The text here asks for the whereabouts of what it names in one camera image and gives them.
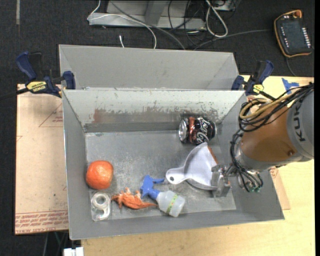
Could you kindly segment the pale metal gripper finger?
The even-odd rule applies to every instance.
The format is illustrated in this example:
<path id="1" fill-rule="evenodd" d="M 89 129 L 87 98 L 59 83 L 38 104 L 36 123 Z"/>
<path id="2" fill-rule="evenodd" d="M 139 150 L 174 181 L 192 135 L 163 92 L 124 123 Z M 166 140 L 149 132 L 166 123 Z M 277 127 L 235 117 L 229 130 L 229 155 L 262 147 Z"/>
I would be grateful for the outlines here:
<path id="1" fill-rule="evenodd" d="M 213 174 L 212 186 L 214 187 L 212 192 L 214 197 L 226 197 L 231 188 L 231 183 L 223 174 Z"/>
<path id="2" fill-rule="evenodd" d="M 226 165 L 225 164 L 217 164 L 215 166 L 213 166 L 211 168 L 211 172 L 212 174 L 221 174 L 221 175 L 224 175 L 225 171 L 226 171 Z"/>

